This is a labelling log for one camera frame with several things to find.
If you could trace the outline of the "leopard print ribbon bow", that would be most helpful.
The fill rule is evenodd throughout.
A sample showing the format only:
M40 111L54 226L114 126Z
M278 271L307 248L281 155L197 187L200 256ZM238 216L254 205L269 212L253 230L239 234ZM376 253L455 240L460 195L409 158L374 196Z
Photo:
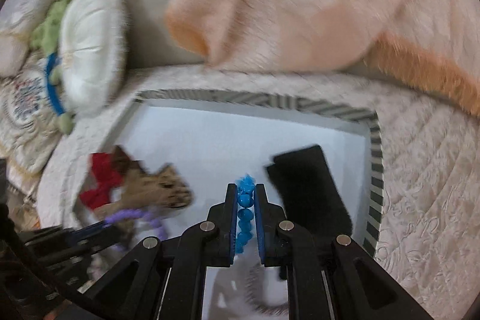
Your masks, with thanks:
M189 186L173 164L167 163L154 174L143 170L139 161L132 160L116 145L112 154L112 168L123 176L123 193L120 200L102 205L94 210L99 219L112 216L120 210L141 209L148 206L160 209L182 209L194 198Z

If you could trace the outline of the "cream bolster pillow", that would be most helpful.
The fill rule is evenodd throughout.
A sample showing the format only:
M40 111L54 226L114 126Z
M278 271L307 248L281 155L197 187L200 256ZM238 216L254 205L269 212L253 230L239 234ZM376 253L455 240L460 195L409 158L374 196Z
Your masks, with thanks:
M1 77L16 76L27 57L30 36L54 0L19 0L1 19Z

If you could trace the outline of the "quilted beige bedspread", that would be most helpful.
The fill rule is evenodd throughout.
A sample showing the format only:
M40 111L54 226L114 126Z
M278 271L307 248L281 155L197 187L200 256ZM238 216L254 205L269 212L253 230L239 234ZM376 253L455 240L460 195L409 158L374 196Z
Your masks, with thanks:
M57 145L37 193L44 227L76 224L88 157L137 93L204 88L326 99L374 110L385 204L376 260L436 319L461 319L479 293L479 121L423 93L345 74L255 75L160 67L129 73L114 103Z

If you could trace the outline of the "striped black white tray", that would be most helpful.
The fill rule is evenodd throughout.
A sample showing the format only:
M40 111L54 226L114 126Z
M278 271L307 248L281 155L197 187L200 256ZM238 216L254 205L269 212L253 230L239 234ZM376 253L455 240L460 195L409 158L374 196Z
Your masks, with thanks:
M85 293L96 319L379 319L400 291L374 262L384 193L377 115L271 94L217 90L146 91L103 144L119 145L144 171L174 165L193 193L182 209L159 209L166 235L143 232ZM286 219L286 256L260 262L253 192L284 206L265 167L289 151L319 145L353 232L325 238ZM208 212L238 186L236 250L230 267L207 266L215 224Z

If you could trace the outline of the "round white satin pillow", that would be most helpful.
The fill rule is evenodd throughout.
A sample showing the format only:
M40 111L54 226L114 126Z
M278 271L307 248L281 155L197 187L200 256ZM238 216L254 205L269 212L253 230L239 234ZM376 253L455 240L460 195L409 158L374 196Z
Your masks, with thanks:
M125 0L72 0L64 13L58 55L67 107L95 116L117 95L127 58Z

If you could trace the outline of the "embroidered floral cushion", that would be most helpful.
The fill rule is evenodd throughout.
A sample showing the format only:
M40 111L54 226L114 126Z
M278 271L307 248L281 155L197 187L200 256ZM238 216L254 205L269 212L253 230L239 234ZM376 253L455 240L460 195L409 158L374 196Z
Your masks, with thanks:
M61 138L47 96L46 65L33 52L17 76L1 80L1 156L29 175L43 170Z

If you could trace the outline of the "peach fringed blanket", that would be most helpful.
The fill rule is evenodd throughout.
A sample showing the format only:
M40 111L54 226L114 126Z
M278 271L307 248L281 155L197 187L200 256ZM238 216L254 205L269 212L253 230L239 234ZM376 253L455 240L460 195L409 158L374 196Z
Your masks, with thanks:
M211 68L329 72L364 62L479 113L479 0L169 0L165 23Z

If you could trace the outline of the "green blue plush toy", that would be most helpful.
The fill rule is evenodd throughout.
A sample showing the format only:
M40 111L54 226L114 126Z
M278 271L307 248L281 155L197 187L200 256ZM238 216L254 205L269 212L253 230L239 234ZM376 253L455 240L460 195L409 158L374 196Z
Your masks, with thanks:
M64 135L69 135L72 132L74 123L72 114L64 109L56 90L61 83L58 46L62 19L71 1L54 0L46 13L46 17L33 30L30 39L30 49L40 50L47 60L45 66L46 93L49 104L51 104L57 116L57 128Z

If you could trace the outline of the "red satin bow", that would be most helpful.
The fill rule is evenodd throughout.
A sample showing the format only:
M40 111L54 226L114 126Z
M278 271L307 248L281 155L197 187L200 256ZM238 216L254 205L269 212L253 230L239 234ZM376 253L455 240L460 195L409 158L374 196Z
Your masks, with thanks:
M88 209L96 210L111 202L111 191L123 184L130 160L126 154L117 149L111 154L91 154L90 162L90 173L94 177L95 185L80 193L80 201Z

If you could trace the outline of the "black velvet pouch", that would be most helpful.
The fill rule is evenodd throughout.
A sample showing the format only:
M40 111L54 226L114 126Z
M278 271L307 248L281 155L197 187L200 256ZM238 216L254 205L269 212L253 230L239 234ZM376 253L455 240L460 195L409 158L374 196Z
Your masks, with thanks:
M352 219L319 145L276 155L265 171L289 221L318 237L352 234Z

